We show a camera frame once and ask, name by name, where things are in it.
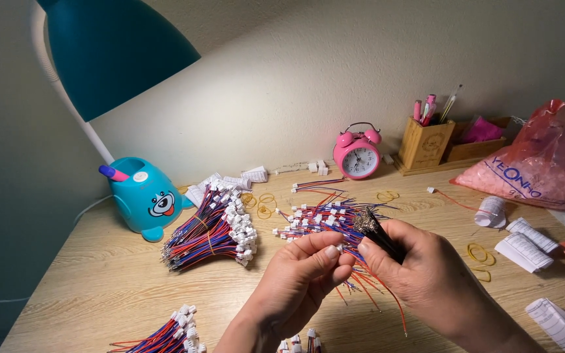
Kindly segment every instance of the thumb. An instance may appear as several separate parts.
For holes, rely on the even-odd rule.
[[[366,237],[361,240],[357,248],[374,275],[387,285],[394,282],[398,276],[398,271],[402,269],[399,263],[390,258],[380,246]]]
[[[298,261],[301,276],[311,280],[329,273],[339,259],[339,250],[334,245],[329,245],[311,257]]]

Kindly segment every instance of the cartoon dog face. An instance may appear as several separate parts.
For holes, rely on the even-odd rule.
[[[173,215],[173,203],[175,202],[176,198],[173,196],[173,193],[167,191],[167,194],[161,191],[161,194],[156,194],[155,198],[152,198],[152,202],[154,206],[150,209],[147,209],[147,212],[152,217],[161,217],[162,215]]]

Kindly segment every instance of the clock face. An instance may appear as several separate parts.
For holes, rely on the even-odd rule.
[[[379,157],[369,148],[356,148],[343,157],[341,168],[353,177],[364,177],[374,170]]]

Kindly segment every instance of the pink alarm clock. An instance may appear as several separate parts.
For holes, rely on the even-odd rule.
[[[365,132],[350,132],[350,126],[368,124],[372,129]],[[381,143],[381,129],[376,130],[370,123],[354,123],[340,132],[333,149],[334,162],[341,174],[350,179],[369,177],[379,167],[381,154],[376,144]]]

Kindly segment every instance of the teal lamp shade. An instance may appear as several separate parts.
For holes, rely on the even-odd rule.
[[[85,122],[200,58],[160,13],[140,0],[37,0],[51,56]]]

